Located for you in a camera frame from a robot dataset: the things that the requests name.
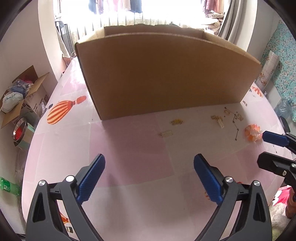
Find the gold bow earring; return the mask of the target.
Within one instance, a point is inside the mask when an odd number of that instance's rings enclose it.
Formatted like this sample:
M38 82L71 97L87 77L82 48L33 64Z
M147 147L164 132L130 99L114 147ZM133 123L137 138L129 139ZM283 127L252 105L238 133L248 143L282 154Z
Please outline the gold bow earring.
M239 120L239 121L243 121L243 116L241 114L239 114L239 113L236 113L235 114L235 119Z

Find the green plastic bottle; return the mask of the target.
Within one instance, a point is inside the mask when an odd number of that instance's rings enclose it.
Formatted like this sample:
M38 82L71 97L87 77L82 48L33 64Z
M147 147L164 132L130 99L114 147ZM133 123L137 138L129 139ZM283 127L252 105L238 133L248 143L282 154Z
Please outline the green plastic bottle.
M6 192L13 194L15 196L21 195L20 186L15 183L11 183L10 181L6 180L3 177L0 177L0 188L1 188L1 190L6 191Z

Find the gold clip with white bar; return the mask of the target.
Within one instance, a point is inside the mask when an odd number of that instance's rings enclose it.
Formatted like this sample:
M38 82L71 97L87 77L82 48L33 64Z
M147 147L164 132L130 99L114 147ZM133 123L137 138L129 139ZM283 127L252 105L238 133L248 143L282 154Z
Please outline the gold clip with white bar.
M222 119L221 116L212 115L212 116L211 116L211 119L217 121L218 125L219 125L221 128L224 128L223 119Z

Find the steel bowl on floor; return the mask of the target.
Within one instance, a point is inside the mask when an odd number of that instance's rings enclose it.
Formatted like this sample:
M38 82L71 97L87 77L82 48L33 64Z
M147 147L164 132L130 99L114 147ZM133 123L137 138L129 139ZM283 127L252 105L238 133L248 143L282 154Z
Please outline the steel bowl on floor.
M18 147L21 150L28 150L34 133L35 128L26 118L19 119L13 131L13 142L15 147Z

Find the floral teal fabric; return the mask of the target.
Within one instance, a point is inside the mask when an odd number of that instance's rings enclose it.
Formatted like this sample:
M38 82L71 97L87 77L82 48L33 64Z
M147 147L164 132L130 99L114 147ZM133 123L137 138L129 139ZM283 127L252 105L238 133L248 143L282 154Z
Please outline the floral teal fabric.
M262 64L267 61L270 51L280 58L271 82L281 99L286 100L292 108L290 116L295 122L295 39L283 21L278 22L275 32L264 49L260 60Z

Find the open cardboard box with clothes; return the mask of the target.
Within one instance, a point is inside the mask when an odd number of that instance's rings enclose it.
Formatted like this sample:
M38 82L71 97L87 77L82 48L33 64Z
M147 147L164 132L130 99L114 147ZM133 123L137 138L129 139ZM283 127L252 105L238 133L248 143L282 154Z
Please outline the open cardboard box with clothes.
M12 82L1 98L1 112L4 113L1 128L16 124L21 118L37 125L49 100L43 87L48 76L49 73L38 76L34 66L30 66Z

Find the grey curtain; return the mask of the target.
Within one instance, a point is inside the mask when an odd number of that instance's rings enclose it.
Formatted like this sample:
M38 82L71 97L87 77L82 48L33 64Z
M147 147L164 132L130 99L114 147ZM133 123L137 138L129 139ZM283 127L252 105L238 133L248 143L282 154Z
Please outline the grey curtain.
M246 51L254 31L257 7L258 1L224 1L224 19L218 36Z

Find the large brown cardboard box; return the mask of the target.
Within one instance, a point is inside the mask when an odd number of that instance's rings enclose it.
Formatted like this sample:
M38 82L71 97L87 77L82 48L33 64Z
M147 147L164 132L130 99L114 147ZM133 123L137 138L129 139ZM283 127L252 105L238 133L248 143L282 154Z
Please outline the large brown cardboard box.
M103 121L237 103L261 71L231 42L174 25L104 27L75 51Z

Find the black folding rack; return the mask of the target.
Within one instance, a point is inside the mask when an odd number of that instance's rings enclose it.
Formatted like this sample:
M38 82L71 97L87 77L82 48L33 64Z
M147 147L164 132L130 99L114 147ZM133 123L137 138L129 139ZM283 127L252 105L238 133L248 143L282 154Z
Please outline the black folding rack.
M55 26L59 32L61 39L63 40L65 47L69 54L72 54L75 50L72 43L71 33L67 24L62 21L55 21Z

